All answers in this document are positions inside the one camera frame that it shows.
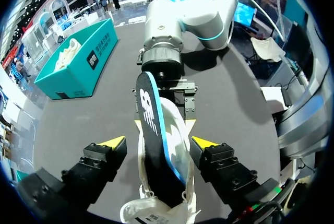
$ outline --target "blue stripe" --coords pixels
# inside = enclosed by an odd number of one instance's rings
[[[174,172],[175,176],[185,185],[186,184],[185,179],[182,178],[181,174],[177,171],[177,169],[175,167],[173,167],[172,161],[169,158],[167,138],[166,138],[165,121],[163,119],[163,112],[162,112],[161,101],[160,101],[160,96],[159,96],[159,91],[158,91],[156,80],[154,79],[152,73],[150,73],[150,72],[145,72],[145,73],[150,78],[150,81],[152,83],[153,93],[154,93],[154,99],[156,100],[158,117],[159,117],[159,122],[160,122],[160,132],[161,132],[162,145],[163,145],[163,151],[164,151],[164,154],[165,154],[165,159],[167,161],[168,166]]]
[[[206,40],[206,41],[214,40],[214,39],[218,38],[223,33],[224,29],[225,29],[225,24],[223,23],[223,29],[216,36],[211,37],[211,38],[201,38],[201,37],[198,37],[198,39],[199,40]]]

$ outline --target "metal bracket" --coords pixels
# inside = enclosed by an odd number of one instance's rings
[[[195,85],[193,81],[186,79],[180,80],[164,80],[157,82],[158,91],[161,97],[170,99],[174,97],[174,92],[182,93],[183,100],[180,100],[179,103],[175,103],[184,120],[195,120],[196,119],[196,108],[195,108],[195,93],[198,89],[198,86]],[[132,93],[136,96],[136,89],[132,89]],[[139,120],[138,115],[138,101],[136,99],[136,114],[135,120]]]

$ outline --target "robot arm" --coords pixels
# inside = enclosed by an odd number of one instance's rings
[[[137,64],[156,80],[180,79],[182,32],[189,31],[210,50],[230,42],[238,0],[154,0],[147,9],[144,49]]]

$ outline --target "white cable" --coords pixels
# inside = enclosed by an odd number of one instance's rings
[[[278,9],[278,19],[280,21],[280,26],[282,30],[282,36],[284,38],[283,41],[285,41],[284,25],[283,25],[282,10],[281,10],[281,0],[277,0],[277,9]]]
[[[261,11],[262,13],[264,13],[264,15],[269,19],[270,23],[272,24],[272,26],[273,26],[273,27],[275,28],[275,30],[277,31],[279,37],[282,39],[282,41],[284,41],[284,37],[283,37],[283,35],[281,34],[280,30],[279,30],[278,27],[275,25],[275,23],[272,21],[272,19],[269,17],[269,15],[262,9],[262,7],[260,7],[259,4],[256,3],[255,0],[250,0],[250,1],[252,1],[252,2],[256,5],[256,7],[260,9],[260,11]]]

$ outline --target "white shoe display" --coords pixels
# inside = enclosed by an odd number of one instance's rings
[[[71,39],[69,41],[69,47],[64,49],[63,52],[59,53],[58,61],[56,62],[55,71],[66,67],[73,60],[74,56],[80,50],[81,44],[76,39]]]
[[[166,160],[185,181],[185,191],[180,195],[183,202],[173,208],[159,200],[151,191],[145,169],[145,140],[142,130],[138,140],[138,166],[142,185],[140,199],[126,203],[120,211],[123,223],[194,223],[196,194],[194,188],[194,162],[190,157],[190,142],[186,126],[177,106],[170,100],[160,98],[166,129],[166,143],[163,143]]]

